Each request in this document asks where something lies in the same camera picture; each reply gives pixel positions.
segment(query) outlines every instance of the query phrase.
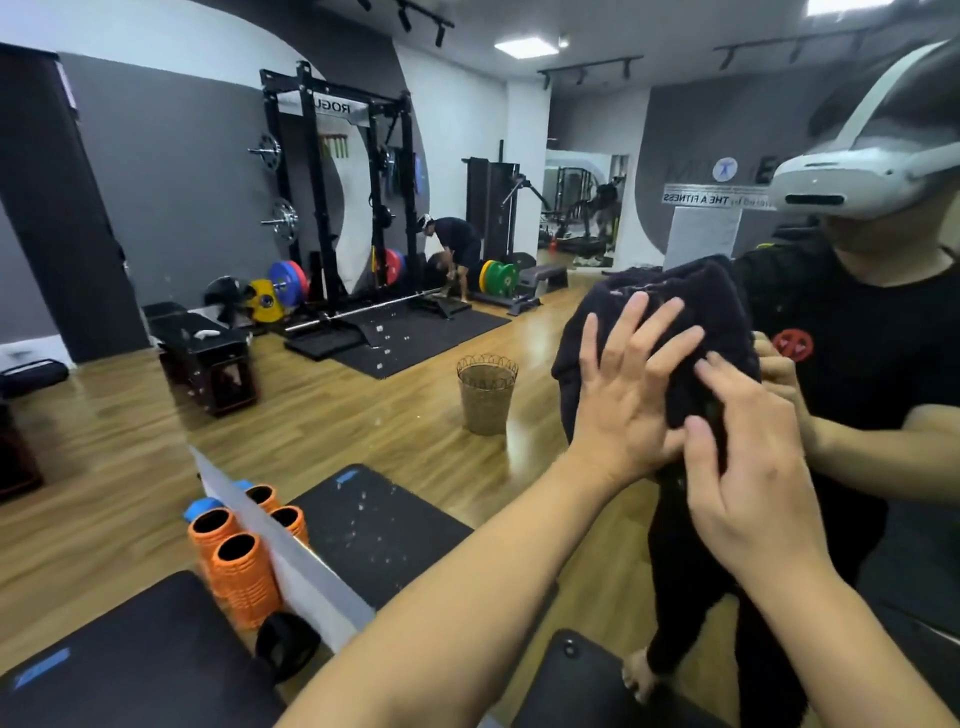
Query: ceiling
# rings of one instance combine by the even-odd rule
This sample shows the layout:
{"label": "ceiling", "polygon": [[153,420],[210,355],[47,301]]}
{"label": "ceiling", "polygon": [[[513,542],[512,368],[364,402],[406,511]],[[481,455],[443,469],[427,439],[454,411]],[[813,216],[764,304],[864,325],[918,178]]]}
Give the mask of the ceiling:
{"label": "ceiling", "polygon": [[[793,43],[741,49],[726,71],[719,70],[725,52],[712,49],[771,37],[872,28],[895,17],[904,19],[869,35],[856,55],[851,37],[824,38],[806,44],[795,65],[869,58],[909,40],[960,33],[955,0],[897,0],[892,9],[818,18],[804,17],[805,0],[420,0],[456,24],[438,49],[436,25],[416,12],[409,12],[413,32],[403,32],[396,0],[371,0],[370,12],[357,0],[307,2],[499,79],[537,78],[542,68],[644,56],[631,64],[629,81],[623,79],[622,64],[591,68],[582,85],[576,85],[577,72],[560,74],[554,78],[555,95],[776,71],[789,67]],[[493,48],[500,40],[537,35],[553,42],[561,34],[570,37],[570,46],[559,56],[517,61]]]}

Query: barbell bar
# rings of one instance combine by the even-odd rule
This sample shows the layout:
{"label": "barbell bar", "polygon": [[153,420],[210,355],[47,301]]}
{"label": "barbell bar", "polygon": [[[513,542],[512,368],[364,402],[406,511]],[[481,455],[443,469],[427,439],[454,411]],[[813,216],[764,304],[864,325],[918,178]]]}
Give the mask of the barbell bar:
{"label": "barbell bar", "polygon": [[305,328],[318,327],[318,326],[320,326],[320,325],[322,325],[322,324],[326,324],[326,323],[328,323],[328,322],[330,322],[330,321],[336,321],[337,319],[343,319],[343,318],[346,318],[347,316],[352,316],[352,315],[355,314],[355,313],[364,313],[364,312],[366,312],[366,311],[373,311],[375,308],[383,308],[384,306],[393,305],[394,303],[401,303],[401,302],[403,302],[403,301],[411,301],[412,299],[418,299],[418,298],[421,298],[422,296],[433,296],[434,294],[440,293],[440,292],[443,291],[443,290],[444,290],[444,289],[441,287],[441,288],[434,288],[434,289],[429,290],[429,291],[421,291],[420,293],[415,293],[415,294],[413,294],[412,296],[404,296],[404,297],[399,298],[399,299],[393,299],[392,301],[384,301],[383,303],[375,303],[374,305],[368,305],[368,306],[365,306],[365,307],[363,307],[363,308],[357,308],[357,309],[355,309],[355,310],[353,310],[353,311],[344,311],[343,313],[338,313],[338,314],[335,314],[335,315],[333,315],[333,316],[330,316],[330,315],[325,314],[325,313],[321,313],[320,315],[321,315],[323,318],[320,318],[320,319],[318,319],[317,321],[304,321],[302,324],[294,324],[294,325],[291,326],[291,327],[285,328],[285,329],[284,329],[284,332],[285,332],[285,333],[295,333],[295,332],[297,332],[297,331],[303,331]]}
{"label": "barbell bar", "polygon": [[290,244],[300,234],[300,216],[297,210],[282,197],[274,200],[271,211],[273,218],[261,220],[260,225],[270,225],[274,228],[274,240],[278,243]]}
{"label": "barbell bar", "polygon": [[261,134],[260,141],[257,143],[259,146],[247,151],[252,155],[258,155],[260,160],[263,161],[263,165],[271,172],[275,172],[283,158],[283,149],[280,147],[280,143],[271,133]]}

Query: wire basket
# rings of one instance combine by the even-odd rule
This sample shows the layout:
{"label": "wire basket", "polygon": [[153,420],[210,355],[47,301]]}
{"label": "wire basket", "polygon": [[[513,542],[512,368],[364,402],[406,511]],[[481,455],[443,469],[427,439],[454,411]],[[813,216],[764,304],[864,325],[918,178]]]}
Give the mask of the wire basket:
{"label": "wire basket", "polygon": [[514,361],[491,353],[467,356],[457,363],[460,400],[470,432],[490,436],[507,431],[518,372]]}

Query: bare foot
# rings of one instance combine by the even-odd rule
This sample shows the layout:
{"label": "bare foot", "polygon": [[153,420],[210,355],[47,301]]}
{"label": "bare foot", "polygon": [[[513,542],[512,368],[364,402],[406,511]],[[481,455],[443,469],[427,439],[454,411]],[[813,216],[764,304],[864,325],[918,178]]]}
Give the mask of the bare foot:
{"label": "bare foot", "polygon": [[650,693],[660,683],[660,678],[654,674],[647,664],[647,649],[644,647],[623,661],[623,684],[634,694],[636,702],[647,702]]}

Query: vr headset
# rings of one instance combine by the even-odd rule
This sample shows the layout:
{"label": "vr headset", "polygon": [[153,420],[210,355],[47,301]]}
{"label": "vr headset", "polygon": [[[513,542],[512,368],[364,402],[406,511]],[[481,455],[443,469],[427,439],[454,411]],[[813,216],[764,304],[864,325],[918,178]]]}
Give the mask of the vr headset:
{"label": "vr headset", "polygon": [[782,164],[769,191],[777,210],[873,220],[917,203],[928,193],[933,175],[960,167],[960,142],[932,149],[917,144],[912,151],[893,151],[873,144],[864,134],[903,74],[942,45],[927,45],[897,61],[870,89],[833,141]]}

